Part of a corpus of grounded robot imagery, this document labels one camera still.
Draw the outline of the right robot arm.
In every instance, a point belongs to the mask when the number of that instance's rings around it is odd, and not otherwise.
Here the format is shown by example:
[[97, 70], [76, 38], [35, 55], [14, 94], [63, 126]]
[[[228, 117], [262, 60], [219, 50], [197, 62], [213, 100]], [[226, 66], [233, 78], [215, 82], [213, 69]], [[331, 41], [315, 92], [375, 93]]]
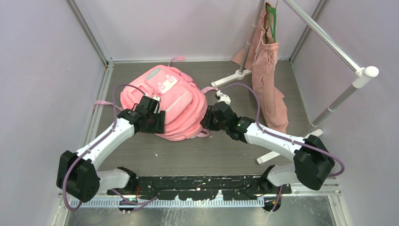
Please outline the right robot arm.
[[266, 170], [261, 187], [269, 194], [281, 185], [292, 183], [301, 183], [318, 191], [335, 166], [332, 155], [319, 137], [295, 137], [277, 132], [254, 119], [238, 116], [225, 102], [208, 106], [200, 123], [205, 129], [222, 130], [233, 140], [264, 147], [291, 161]]

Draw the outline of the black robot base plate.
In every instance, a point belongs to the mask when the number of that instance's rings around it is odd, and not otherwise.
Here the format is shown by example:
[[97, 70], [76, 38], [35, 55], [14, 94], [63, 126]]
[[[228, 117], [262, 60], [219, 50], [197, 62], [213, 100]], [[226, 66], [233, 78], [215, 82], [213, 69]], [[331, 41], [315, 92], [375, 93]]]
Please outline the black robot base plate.
[[254, 200], [262, 195], [276, 197], [279, 189], [262, 176], [170, 176], [137, 177], [132, 186], [119, 188], [123, 196], [137, 195], [149, 200], [214, 200], [221, 193], [224, 201]]

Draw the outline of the pink student backpack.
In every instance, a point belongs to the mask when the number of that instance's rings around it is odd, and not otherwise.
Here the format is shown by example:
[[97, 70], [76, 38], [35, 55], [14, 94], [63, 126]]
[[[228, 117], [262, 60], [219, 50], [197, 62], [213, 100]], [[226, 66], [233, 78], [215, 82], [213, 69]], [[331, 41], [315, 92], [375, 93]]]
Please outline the pink student backpack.
[[164, 133], [157, 136], [169, 141], [207, 137], [209, 131], [200, 122], [208, 107], [205, 94], [211, 90], [217, 89], [200, 89], [191, 76], [176, 67], [157, 65], [123, 87], [121, 106], [116, 106], [116, 110], [136, 108], [143, 96], [158, 97], [165, 127]]

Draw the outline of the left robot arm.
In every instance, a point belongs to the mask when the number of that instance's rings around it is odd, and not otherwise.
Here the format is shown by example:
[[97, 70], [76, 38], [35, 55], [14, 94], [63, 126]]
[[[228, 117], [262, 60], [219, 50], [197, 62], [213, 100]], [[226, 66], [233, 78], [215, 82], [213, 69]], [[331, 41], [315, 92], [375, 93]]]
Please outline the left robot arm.
[[124, 109], [102, 134], [81, 149], [65, 151], [59, 160], [56, 185], [81, 202], [90, 201], [98, 192], [120, 189], [132, 194], [137, 188], [136, 173], [124, 167], [99, 171], [103, 161], [125, 140], [136, 133], [163, 134], [166, 112], [160, 109], [160, 97], [142, 96], [131, 109]]

